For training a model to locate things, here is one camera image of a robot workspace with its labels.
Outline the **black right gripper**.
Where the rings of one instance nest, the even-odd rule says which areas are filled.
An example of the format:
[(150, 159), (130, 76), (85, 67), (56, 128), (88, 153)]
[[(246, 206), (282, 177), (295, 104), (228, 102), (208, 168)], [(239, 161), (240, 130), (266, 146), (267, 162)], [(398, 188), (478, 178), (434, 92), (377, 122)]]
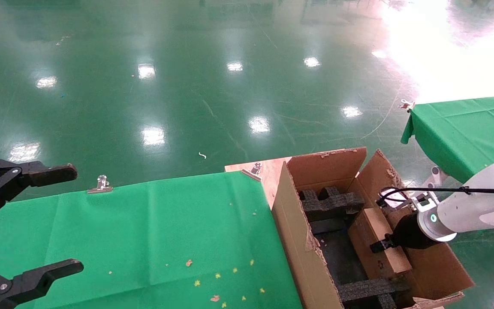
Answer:
[(370, 249), (374, 254), (378, 254), (397, 246), (425, 250), (433, 245), (434, 240), (428, 237), (419, 226), (418, 213), (413, 212), (398, 221), (392, 235), (385, 235), (384, 239), (370, 245)]

